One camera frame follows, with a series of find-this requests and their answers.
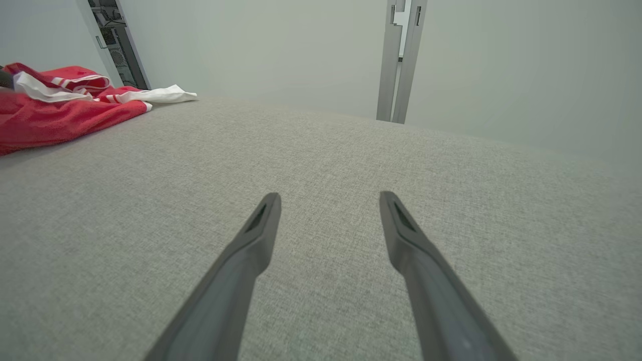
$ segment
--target white fabric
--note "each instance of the white fabric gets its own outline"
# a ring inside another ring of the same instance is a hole
[[[116,95],[118,103],[132,100],[144,100],[152,103],[180,103],[182,101],[196,100],[195,92],[186,92],[174,84],[168,88],[159,88],[150,91],[130,91]]]
[[[90,94],[78,94],[63,88],[54,89],[46,87],[43,83],[24,71],[13,76],[13,88],[16,92],[27,94],[31,99],[44,101],[46,103],[69,100],[92,100]]]

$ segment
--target gray upholstered bed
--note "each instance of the gray upholstered bed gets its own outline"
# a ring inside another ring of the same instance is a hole
[[[379,191],[522,360],[632,360],[641,177],[403,125],[201,100],[0,157],[0,359],[138,360],[261,197],[283,211],[242,360],[411,360]]]

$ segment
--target red and white cloth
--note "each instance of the red and white cloth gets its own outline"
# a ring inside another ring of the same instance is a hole
[[[0,90],[0,156],[62,143],[152,109],[151,103],[195,100],[179,86],[142,91],[113,88],[109,78],[79,66],[37,72],[7,65],[14,91]]]

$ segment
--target textured fabric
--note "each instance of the textured fabric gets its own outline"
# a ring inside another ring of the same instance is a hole
[[[265,193],[241,360],[421,357],[396,192],[522,360],[632,360],[641,177],[381,121],[202,100],[0,158],[0,359],[138,360]]]

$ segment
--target red towel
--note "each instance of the red towel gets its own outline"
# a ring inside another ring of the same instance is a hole
[[[0,156],[34,146],[54,145],[97,132],[151,109],[140,100],[118,103],[115,94],[140,91],[111,86],[106,76],[78,66],[37,72],[20,64],[4,71],[28,73],[46,87],[91,94],[93,100],[44,102],[8,89],[0,90]]]

